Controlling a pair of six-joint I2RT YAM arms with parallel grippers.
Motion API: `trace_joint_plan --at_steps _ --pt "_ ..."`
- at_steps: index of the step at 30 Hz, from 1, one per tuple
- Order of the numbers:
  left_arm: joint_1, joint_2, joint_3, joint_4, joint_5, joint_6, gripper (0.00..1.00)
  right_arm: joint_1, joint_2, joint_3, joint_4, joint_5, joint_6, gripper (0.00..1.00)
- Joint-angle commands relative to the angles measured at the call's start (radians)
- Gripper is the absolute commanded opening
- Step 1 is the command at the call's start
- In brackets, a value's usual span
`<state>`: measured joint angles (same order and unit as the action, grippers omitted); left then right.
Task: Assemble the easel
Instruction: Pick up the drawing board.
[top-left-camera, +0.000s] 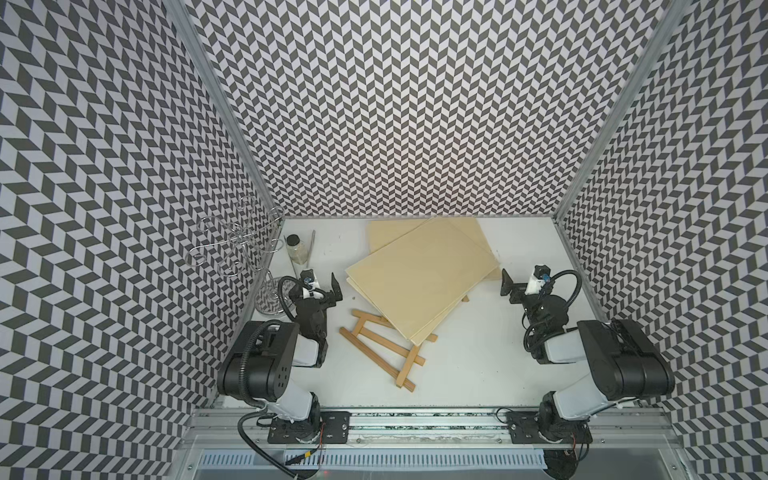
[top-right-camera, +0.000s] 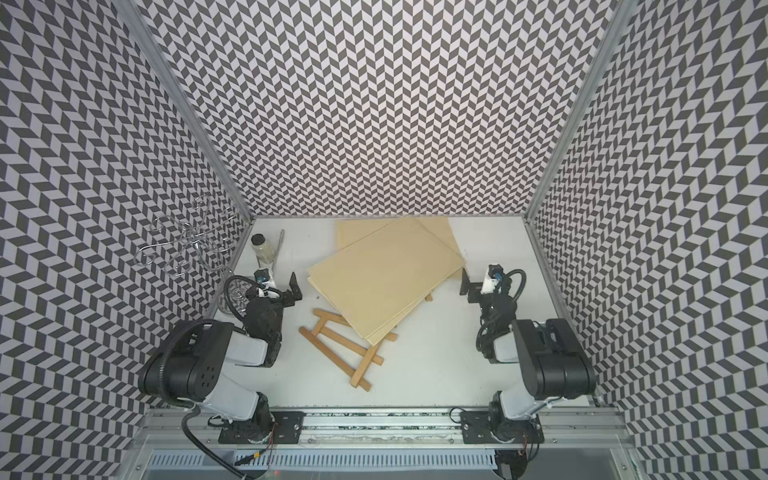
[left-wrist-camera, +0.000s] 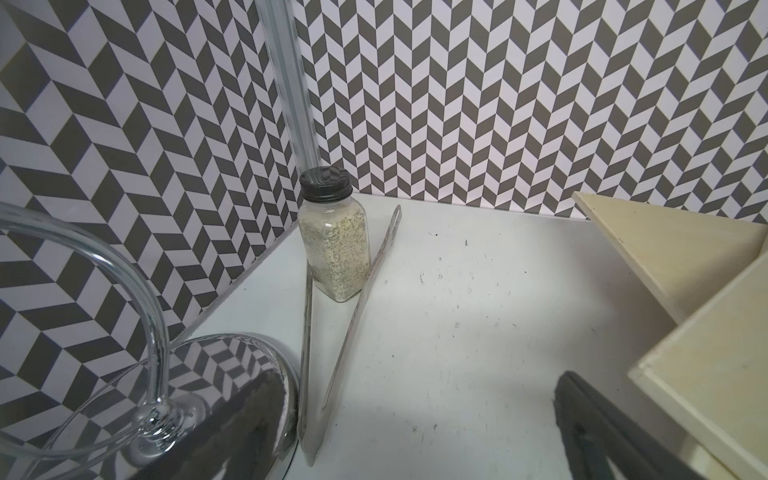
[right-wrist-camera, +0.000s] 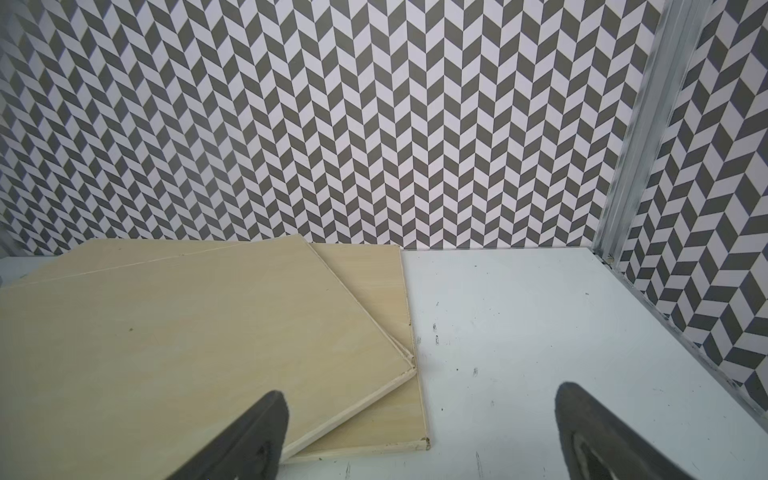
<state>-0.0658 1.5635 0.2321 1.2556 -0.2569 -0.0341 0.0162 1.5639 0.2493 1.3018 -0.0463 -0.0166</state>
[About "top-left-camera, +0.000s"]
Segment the wooden easel frame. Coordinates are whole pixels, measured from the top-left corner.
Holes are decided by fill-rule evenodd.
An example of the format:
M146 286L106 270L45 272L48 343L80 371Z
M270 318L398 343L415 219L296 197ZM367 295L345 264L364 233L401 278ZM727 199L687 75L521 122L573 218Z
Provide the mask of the wooden easel frame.
M426 359L422 348L403 337L384 316L352 309L350 327L340 327L341 337L383 370L397 388L413 393L416 384L411 377Z

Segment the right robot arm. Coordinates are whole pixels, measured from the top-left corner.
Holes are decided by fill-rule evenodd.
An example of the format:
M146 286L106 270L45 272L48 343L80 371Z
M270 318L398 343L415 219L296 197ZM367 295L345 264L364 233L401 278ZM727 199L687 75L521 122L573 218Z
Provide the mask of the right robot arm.
M587 374L546 393L534 410L509 410L505 424L515 444L589 445L592 417L624 401L655 398L675 388L673 370L632 320L571 322L581 294L575 270L534 267L525 282L501 273L501 296L523 309L523 350L540 365L584 364Z

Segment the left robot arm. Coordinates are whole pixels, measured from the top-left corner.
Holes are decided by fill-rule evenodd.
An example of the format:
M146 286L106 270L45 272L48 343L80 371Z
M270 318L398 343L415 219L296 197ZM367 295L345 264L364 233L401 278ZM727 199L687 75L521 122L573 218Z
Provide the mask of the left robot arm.
M277 281L286 321L248 322L217 376L219 394L242 401L272 418L271 444L344 444L350 414L323 413L318 396L291 380L295 368L319 369L328 351L327 310L343 300L335 277L324 290L314 271Z

